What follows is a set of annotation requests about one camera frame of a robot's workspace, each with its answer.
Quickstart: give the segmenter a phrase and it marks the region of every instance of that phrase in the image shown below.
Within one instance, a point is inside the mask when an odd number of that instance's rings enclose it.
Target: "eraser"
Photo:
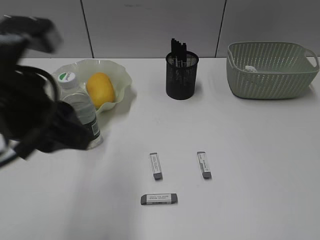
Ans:
[[[145,194],[141,197],[141,205],[164,205],[178,202],[176,193]]]
[[[206,152],[198,151],[197,155],[198,155],[199,164],[200,164],[203,178],[210,179],[212,176],[211,176],[211,171],[210,171],[209,163],[207,160]]]
[[[152,173],[155,180],[162,179],[162,170],[160,166],[160,161],[158,157],[158,153],[153,152],[150,153],[151,167]]]

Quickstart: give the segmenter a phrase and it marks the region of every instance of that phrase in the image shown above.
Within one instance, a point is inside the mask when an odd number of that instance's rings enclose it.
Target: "black mesh pen holder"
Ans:
[[[191,51],[179,60],[170,52],[166,57],[166,94],[176,100],[191,98],[195,92],[199,57]]]

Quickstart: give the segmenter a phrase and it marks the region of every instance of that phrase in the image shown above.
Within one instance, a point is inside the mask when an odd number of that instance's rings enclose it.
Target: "basket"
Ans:
[[[316,66],[306,54],[315,58]],[[304,92],[319,72],[315,53],[290,42],[237,42],[229,45],[227,80],[245,99],[289,99]]]

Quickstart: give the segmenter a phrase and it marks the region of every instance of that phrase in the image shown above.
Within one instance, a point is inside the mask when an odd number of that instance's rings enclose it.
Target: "yellow fruit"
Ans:
[[[110,78],[102,72],[93,74],[85,87],[97,109],[102,104],[112,103],[115,100],[115,91]]]

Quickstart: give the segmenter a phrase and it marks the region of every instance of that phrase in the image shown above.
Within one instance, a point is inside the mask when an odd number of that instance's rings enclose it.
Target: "wall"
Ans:
[[[320,56],[319,9],[314,0],[2,0],[0,15],[56,24],[57,54],[27,57],[164,58],[171,38],[199,57],[225,57],[242,41],[294,42]]]
[[[245,41],[293,42],[320,56],[319,9],[315,0],[228,0],[216,56]]]
[[[83,0],[97,58],[164,58],[171,38],[214,57],[225,0]]]
[[[51,19],[63,37],[56,54],[28,50],[26,57],[91,58],[90,44],[79,0],[1,0],[0,16]]]

